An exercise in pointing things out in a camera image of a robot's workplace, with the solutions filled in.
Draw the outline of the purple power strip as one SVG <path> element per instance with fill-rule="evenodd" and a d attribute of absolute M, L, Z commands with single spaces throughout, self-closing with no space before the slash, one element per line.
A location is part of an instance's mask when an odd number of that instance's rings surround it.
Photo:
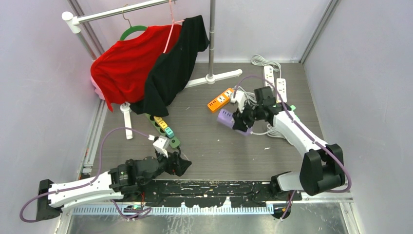
<path fill-rule="evenodd" d="M 235 119 L 233 118 L 233 114 L 231 112 L 229 112 L 226 109 L 221 109 L 218 117 L 217 117 L 217 121 L 220 122 L 221 124 L 223 124 L 224 126 L 229 127 L 230 129 L 244 135 L 244 136 L 249 136 L 249 135 L 256 135 L 256 136 L 268 136 L 268 137 L 273 137 L 273 138 L 283 138 L 286 139 L 286 137 L 279 132 L 278 130 L 276 130 L 275 127 L 271 126 L 270 124 L 267 124 L 266 128 L 267 130 L 263 133 L 256 133 L 252 131 L 252 128 L 247 128 L 246 131 L 242 131 L 242 130 L 238 130 L 238 129 L 234 129 L 235 126 Z"/>

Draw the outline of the teal plug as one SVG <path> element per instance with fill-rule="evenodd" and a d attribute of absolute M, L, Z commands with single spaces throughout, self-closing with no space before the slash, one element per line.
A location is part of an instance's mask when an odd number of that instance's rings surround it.
<path fill-rule="evenodd" d="M 174 131 L 170 127 L 166 127 L 164 129 L 164 132 L 165 132 L 166 136 L 169 137 L 169 138 L 173 138 L 175 136 Z"/>

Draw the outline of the long white power strip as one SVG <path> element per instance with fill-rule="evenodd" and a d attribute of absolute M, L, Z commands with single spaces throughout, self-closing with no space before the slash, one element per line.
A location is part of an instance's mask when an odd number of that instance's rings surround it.
<path fill-rule="evenodd" d="M 282 70 L 281 64 L 275 61 L 266 60 L 261 55 L 254 55 L 251 58 L 251 63 L 256 66 L 265 66 L 270 65 L 274 69 L 274 77 L 275 77 L 275 85 L 277 93 L 275 97 L 277 98 L 277 102 L 287 102 L 287 91 L 286 91 L 286 79 L 282 78 Z"/>

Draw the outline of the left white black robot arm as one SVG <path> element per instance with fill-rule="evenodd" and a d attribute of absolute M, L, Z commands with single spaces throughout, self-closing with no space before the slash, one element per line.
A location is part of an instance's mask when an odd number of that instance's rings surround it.
<path fill-rule="evenodd" d="M 156 153 L 144 159 L 128 159 L 124 164 L 97 176 L 67 183 L 40 181 L 36 221 L 58 217 L 63 211 L 95 201 L 123 199 L 137 201 L 144 186 L 162 173 L 182 176 L 192 165 L 179 152 L 168 156 Z"/>

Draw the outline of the pink clothes hanger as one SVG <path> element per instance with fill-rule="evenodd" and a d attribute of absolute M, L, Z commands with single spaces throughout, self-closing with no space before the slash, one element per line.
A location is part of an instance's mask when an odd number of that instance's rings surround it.
<path fill-rule="evenodd" d="M 165 44 L 165 47 L 164 47 L 164 50 L 163 50 L 163 54 L 165 54 L 168 50 L 168 46 L 169 46 L 169 42 L 170 42 L 170 39 L 171 39 L 171 35 L 172 35 L 172 32 L 173 32 L 174 26 L 176 24 L 179 24 L 179 23 L 182 23 L 182 22 L 185 21 L 184 19 L 183 20 L 175 20 L 174 11 L 173 11 L 173 4 L 175 4 L 175 2 L 176 2 L 175 0 L 169 0 L 169 11 L 170 11 L 170 16 L 171 16 L 171 25 L 170 25 L 169 35 L 168 35 L 168 38 L 167 38 L 167 41 L 166 41 L 166 44 Z"/>

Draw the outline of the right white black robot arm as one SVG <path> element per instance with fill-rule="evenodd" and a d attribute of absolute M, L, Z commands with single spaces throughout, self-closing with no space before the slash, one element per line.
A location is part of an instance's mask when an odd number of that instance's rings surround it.
<path fill-rule="evenodd" d="M 230 97 L 238 105 L 233 113 L 233 129 L 246 132 L 258 120 L 264 120 L 281 133 L 302 156 L 299 172 L 285 172 L 271 178 L 270 193 L 283 200 L 289 191 L 304 191 L 308 195 L 322 192 L 338 193 L 340 186 L 350 185 L 346 178 L 343 151 L 337 144 L 328 144 L 312 133 L 270 87 L 254 90 L 256 104 L 250 105 L 247 96 L 237 89 Z"/>

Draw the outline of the black t-shirt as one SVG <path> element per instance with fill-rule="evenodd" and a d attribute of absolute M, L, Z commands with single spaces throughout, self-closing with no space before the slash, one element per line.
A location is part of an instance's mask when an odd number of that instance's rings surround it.
<path fill-rule="evenodd" d="M 161 54 L 145 82 L 141 101 L 130 104 L 136 114 L 156 117 L 169 115 L 171 105 L 179 92 L 184 90 L 194 70 L 199 52 L 209 46 L 203 16 L 186 18 L 178 41 L 165 54 Z"/>

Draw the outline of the orange power strip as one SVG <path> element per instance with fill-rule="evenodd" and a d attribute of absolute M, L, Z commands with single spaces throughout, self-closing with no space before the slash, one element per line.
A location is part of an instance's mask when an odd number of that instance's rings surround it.
<path fill-rule="evenodd" d="M 218 95 L 214 100 L 208 103 L 207 107 L 208 109 L 212 112 L 215 113 L 218 110 L 222 109 L 225 105 L 230 103 L 230 96 L 234 93 L 235 88 L 228 88 L 224 92 L 222 92 L 220 95 Z M 247 92 L 245 89 L 243 89 L 241 86 L 238 87 L 237 90 L 244 91 L 246 96 L 247 96 L 247 102 L 250 105 L 256 104 L 256 99 L 255 95 L 252 92 Z"/>

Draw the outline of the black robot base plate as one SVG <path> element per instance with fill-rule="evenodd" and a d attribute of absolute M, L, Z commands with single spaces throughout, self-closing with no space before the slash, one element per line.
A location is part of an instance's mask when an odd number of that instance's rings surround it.
<path fill-rule="evenodd" d="M 287 218 L 299 192 L 282 192 L 271 181 L 153 180 L 116 200 L 125 215 L 272 215 Z"/>

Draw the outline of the red t-shirt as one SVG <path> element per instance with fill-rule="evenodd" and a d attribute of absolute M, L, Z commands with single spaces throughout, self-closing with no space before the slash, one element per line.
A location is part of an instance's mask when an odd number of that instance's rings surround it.
<path fill-rule="evenodd" d="M 178 41 L 182 26 L 175 25 L 168 51 Z M 112 104 L 138 102 L 150 70 L 163 53 L 170 25 L 149 26 L 136 38 L 117 41 L 91 65 L 93 80 L 100 88 L 107 107 Z"/>

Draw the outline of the green clothes hanger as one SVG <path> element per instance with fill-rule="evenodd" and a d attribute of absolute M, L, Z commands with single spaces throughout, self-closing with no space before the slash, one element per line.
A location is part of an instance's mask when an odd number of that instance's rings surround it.
<path fill-rule="evenodd" d="M 123 10 L 123 11 L 122 11 L 122 17 L 123 17 L 124 20 L 126 20 L 126 21 L 128 22 L 129 28 L 126 29 L 126 30 L 122 33 L 122 35 L 121 35 L 120 38 L 119 38 L 120 41 L 124 41 L 128 36 L 130 36 L 131 34 L 133 34 L 133 33 L 135 33 L 135 32 L 140 32 L 140 31 L 143 31 L 143 32 L 144 32 L 144 31 L 147 30 L 147 27 L 146 27 L 146 26 L 143 26 L 143 25 L 135 25 L 135 26 L 133 26 L 133 25 L 131 24 L 131 21 L 130 21 L 129 19 L 127 19 L 124 14 L 125 14 L 125 11 Z"/>

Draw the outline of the short white power strip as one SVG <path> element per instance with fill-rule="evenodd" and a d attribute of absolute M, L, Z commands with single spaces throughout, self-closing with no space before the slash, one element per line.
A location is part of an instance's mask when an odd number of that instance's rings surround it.
<path fill-rule="evenodd" d="M 272 90 L 276 87 L 275 85 L 275 77 L 274 77 L 274 69 L 270 65 L 263 66 L 263 78 L 264 78 L 264 86 L 270 87 Z"/>

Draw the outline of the dark green power strip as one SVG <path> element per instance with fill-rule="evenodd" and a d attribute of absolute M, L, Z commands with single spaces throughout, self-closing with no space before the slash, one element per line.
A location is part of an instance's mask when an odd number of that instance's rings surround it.
<path fill-rule="evenodd" d="M 153 118 L 154 116 L 153 116 L 153 115 L 150 115 L 150 114 L 145 114 L 145 115 L 146 115 L 147 119 L 151 122 L 151 124 L 156 128 L 156 130 L 158 131 L 158 133 L 159 133 L 160 135 L 162 135 L 162 136 L 167 137 L 166 134 L 165 134 L 165 132 L 164 132 L 164 130 L 154 121 L 154 118 Z M 177 148 L 180 147 L 181 142 L 180 142 L 180 140 L 177 138 L 176 134 L 175 134 L 175 136 L 174 136 L 173 138 L 169 138 L 169 139 L 170 139 L 169 145 L 171 146 L 171 148 L 177 149 Z"/>

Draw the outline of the white metal clothes rack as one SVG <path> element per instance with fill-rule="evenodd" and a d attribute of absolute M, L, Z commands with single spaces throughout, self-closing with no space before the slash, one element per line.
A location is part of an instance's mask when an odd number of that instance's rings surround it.
<path fill-rule="evenodd" d="M 82 43 L 83 47 L 86 49 L 90 57 L 93 61 L 97 59 L 97 55 L 94 53 L 94 49 L 90 46 L 88 41 L 82 35 L 81 25 L 86 24 L 85 29 L 89 35 L 90 41 L 94 44 L 94 48 L 97 52 L 101 55 L 103 53 L 103 48 L 100 45 L 100 42 L 97 40 L 96 35 L 94 34 L 93 29 L 91 29 L 89 22 L 100 20 L 120 14 L 124 14 L 126 12 L 132 12 L 144 8 L 149 8 L 165 3 L 171 3 L 170 0 L 149 0 L 142 3 L 137 3 L 133 5 L 126 5 L 120 8 L 116 8 L 113 10 L 108 10 L 101 13 L 95 13 L 87 16 L 75 16 L 71 12 L 65 11 L 62 13 L 61 18 L 63 21 L 66 22 L 68 27 L 70 28 L 71 32 L 75 34 L 80 42 Z M 187 87 L 194 87 L 202 84 L 214 84 L 219 80 L 224 80 L 228 78 L 238 77 L 242 74 L 242 70 L 234 70 L 226 73 L 214 74 L 214 49 L 215 49 L 215 13 L 216 13 L 216 1 L 210 1 L 210 21 L 209 21 L 209 51 L 208 51 L 208 73 L 205 77 L 194 79 L 188 82 Z"/>

